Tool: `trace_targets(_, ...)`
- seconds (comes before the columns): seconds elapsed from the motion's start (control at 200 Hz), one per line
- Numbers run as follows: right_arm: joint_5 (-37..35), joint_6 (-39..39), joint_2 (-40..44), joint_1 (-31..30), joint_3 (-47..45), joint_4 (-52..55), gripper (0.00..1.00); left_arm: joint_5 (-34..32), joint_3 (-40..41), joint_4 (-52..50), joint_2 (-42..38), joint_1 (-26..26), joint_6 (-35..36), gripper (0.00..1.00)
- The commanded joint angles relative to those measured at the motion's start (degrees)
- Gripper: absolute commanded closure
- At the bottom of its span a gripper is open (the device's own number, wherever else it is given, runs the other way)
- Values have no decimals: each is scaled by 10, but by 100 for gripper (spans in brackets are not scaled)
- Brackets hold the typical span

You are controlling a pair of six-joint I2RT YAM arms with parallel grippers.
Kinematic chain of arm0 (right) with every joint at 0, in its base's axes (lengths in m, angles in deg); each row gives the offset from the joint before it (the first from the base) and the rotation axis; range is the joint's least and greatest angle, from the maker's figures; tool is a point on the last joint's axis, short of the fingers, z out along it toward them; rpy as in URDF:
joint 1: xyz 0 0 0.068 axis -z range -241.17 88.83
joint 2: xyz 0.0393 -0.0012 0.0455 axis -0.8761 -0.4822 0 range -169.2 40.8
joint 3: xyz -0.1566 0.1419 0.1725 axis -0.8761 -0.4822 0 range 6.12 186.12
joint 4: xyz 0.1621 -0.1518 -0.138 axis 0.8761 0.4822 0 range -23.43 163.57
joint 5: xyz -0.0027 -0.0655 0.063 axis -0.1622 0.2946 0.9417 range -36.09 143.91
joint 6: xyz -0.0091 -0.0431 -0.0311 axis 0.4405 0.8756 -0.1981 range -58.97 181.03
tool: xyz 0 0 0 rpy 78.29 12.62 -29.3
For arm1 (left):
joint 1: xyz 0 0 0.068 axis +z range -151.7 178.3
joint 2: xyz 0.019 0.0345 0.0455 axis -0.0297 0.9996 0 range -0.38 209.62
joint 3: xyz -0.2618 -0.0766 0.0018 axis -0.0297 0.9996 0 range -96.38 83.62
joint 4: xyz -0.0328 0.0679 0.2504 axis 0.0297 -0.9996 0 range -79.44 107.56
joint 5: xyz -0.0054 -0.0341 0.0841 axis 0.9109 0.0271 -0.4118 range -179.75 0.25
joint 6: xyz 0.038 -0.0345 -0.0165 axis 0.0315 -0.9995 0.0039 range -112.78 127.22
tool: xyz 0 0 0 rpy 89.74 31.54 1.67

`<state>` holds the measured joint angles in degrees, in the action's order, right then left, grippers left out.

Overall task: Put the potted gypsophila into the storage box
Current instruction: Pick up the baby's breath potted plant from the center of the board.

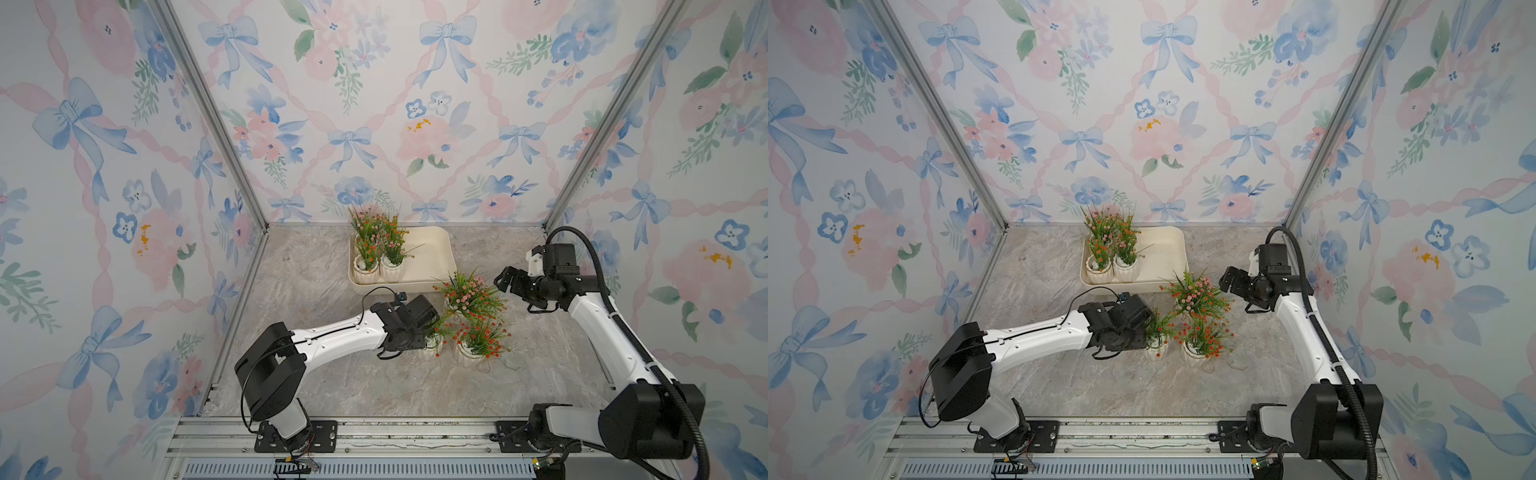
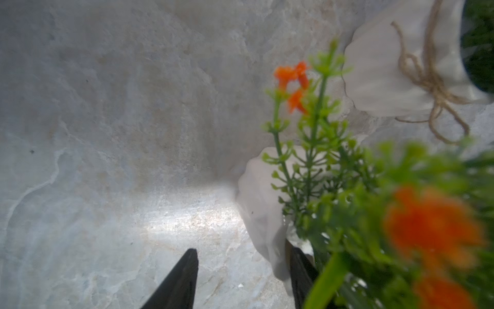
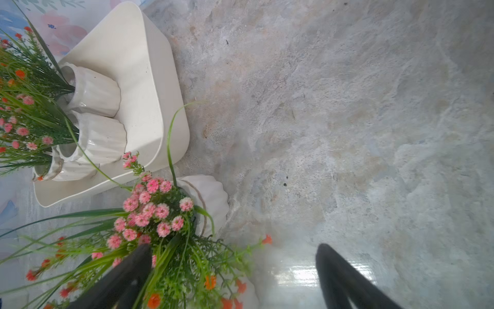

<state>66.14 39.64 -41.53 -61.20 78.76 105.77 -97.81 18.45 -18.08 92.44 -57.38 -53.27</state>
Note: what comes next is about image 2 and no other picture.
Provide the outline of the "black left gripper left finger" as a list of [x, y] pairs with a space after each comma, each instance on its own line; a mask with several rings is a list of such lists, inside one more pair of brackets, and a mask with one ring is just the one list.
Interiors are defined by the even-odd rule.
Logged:
[[193, 309], [198, 269], [198, 251], [189, 248], [142, 309]]

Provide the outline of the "red gypsophila pot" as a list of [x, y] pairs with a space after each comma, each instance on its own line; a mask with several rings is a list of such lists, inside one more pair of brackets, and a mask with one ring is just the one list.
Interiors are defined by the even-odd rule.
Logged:
[[468, 77], [461, 55], [464, 1], [398, 1], [355, 30], [344, 55], [346, 95], [373, 117], [425, 123], [445, 144], [460, 136], [442, 133], [437, 120], [449, 114], [470, 134], [459, 106], [489, 104], [493, 96]]

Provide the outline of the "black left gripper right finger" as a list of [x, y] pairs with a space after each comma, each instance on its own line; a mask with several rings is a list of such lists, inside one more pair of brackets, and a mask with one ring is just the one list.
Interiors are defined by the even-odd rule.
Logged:
[[302, 309], [319, 273], [305, 253], [297, 247], [290, 250], [289, 271], [295, 308]]

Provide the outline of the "orange gypsophila pot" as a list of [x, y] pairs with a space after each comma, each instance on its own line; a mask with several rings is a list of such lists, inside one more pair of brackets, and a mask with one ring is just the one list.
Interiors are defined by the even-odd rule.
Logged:
[[338, 41], [279, 66], [263, 130], [266, 189], [281, 221], [311, 245], [316, 279], [301, 308], [492, 308], [493, 149], [464, 139], [431, 151], [360, 145], [328, 82], [343, 73]]

